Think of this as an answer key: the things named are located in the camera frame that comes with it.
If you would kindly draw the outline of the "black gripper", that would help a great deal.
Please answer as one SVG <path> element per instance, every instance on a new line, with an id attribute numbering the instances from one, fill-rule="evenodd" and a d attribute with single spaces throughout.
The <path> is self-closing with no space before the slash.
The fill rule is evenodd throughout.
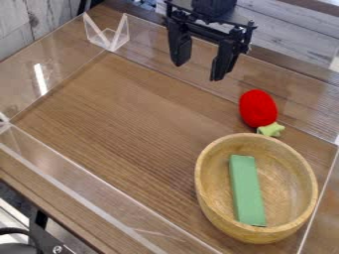
<path id="1" fill-rule="evenodd" d="M 171 61 L 183 65 L 191 58 L 192 38 L 219 44 L 211 81 L 232 71 L 239 54 L 251 47 L 255 21 L 237 11 L 237 0 L 164 0 Z"/>

